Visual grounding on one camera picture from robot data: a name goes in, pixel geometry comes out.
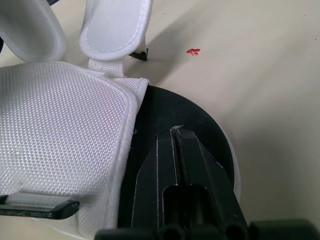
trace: white table surface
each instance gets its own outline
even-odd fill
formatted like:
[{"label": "white table surface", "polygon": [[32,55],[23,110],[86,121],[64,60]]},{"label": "white table surface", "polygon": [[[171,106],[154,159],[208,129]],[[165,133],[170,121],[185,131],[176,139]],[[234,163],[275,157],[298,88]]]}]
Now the white table surface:
[{"label": "white table surface", "polygon": [[[227,132],[248,222],[306,218],[320,229],[320,1],[154,1],[148,62],[129,59],[127,75],[190,99]],[[85,0],[52,8],[67,36],[64,61],[86,65],[78,47]],[[5,46],[0,67],[18,63]],[[18,217],[0,217],[0,232],[69,239]]]}]

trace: red speck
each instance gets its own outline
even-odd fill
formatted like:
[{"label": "red speck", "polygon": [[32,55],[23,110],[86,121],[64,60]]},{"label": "red speck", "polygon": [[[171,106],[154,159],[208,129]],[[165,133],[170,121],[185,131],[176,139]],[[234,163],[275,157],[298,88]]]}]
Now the red speck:
[{"label": "red speck", "polygon": [[192,56],[196,56],[199,54],[198,52],[200,52],[200,50],[200,48],[191,48],[188,51],[186,51],[186,53],[191,54]]}]

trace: white padded cushion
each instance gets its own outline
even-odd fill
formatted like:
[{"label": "white padded cushion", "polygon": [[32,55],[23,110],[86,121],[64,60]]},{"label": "white padded cushion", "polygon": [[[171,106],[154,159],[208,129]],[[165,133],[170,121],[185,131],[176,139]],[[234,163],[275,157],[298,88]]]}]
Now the white padded cushion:
[{"label": "white padded cushion", "polygon": [[149,80],[145,78],[114,78],[115,82],[120,83],[129,88],[135,95],[137,101],[137,112],[144,100]]},{"label": "white padded cushion", "polygon": [[0,0],[0,37],[26,62],[60,60],[67,47],[47,0]]},{"label": "white padded cushion", "polygon": [[80,48],[92,59],[115,60],[144,41],[152,0],[87,0]]},{"label": "white padded cushion", "polygon": [[80,201],[71,218],[45,220],[78,238],[115,228],[136,114],[127,87],[71,64],[0,68],[0,194]]}]

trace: black plastic clip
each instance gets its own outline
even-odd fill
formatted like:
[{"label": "black plastic clip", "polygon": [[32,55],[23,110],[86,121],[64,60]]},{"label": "black plastic clip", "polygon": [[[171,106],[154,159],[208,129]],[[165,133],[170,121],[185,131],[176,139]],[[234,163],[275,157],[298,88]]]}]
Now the black plastic clip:
[{"label": "black plastic clip", "polygon": [[133,57],[135,59],[139,59],[141,61],[147,61],[148,60],[148,51],[149,48],[146,49],[146,52],[141,52],[141,53],[137,53],[137,52],[133,52],[131,54],[129,54],[130,57]]}]

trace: black plastic part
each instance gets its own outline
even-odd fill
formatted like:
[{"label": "black plastic part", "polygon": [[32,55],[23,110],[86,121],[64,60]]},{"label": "black plastic part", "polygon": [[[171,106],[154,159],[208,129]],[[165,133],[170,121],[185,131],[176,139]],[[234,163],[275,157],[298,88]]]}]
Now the black plastic part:
[{"label": "black plastic part", "polygon": [[74,200],[67,200],[54,208],[6,205],[7,197],[8,195],[0,196],[0,215],[3,216],[62,220],[74,215],[80,206],[79,201]]},{"label": "black plastic part", "polygon": [[112,230],[100,230],[95,235],[95,240],[153,240],[151,230],[119,228]]},{"label": "black plastic part", "polygon": [[223,166],[231,186],[234,186],[232,153],[225,134],[215,120],[185,97],[156,86],[148,86],[136,116],[135,133],[122,182],[118,228],[131,226],[137,174],[156,142],[157,135],[178,125],[196,134],[204,147]]},{"label": "black plastic part", "polygon": [[3,47],[4,47],[4,41],[0,37],[0,53],[1,53]]},{"label": "black plastic part", "polygon": [[55,4],[56,2],[58,2],[59,0],[47,0],[48,4],[51,6],[53,4]]},{"label": "black plastic part", "polygon": [[137,52],[133,52],[131,54],[129,54],[130,57],[133,57],[135,59],[139,59],[141,61],[147,61],[148,60],[148,51],[149,49],[146,49],[146,52],[141,52],[141,53],[137,53]]},{"label": "black plastic part", "polygon": [[167,224],[189,230],[209,224],[223,233],[236,226],[247,237],[225,170],[197,136],[183,128],[157,136],[136,179],[131,226],[156,230]]},{"label": "black plastic part", "polygon": [[136,178],[131,228],[96,240],[320,240],[305,220],[247,227],[223,166],[194,132],[158,134]]}]

